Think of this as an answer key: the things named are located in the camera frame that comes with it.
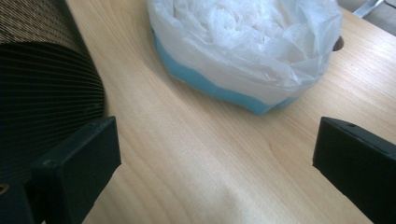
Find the plastic bag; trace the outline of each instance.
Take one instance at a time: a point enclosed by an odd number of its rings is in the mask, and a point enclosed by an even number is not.
[[[336,0],[148,0],[157,50],[193,87],[262,115],[325,73]]]

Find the light wood grain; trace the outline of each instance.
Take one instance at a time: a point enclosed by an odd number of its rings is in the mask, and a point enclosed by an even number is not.
[[[345,12],[326,76],[258,117],[171,78],[144,0],[68,0],[117,117],[122,166],[84,223],[370,223],[312,166],[321,116],[396,143],[396,38]]]

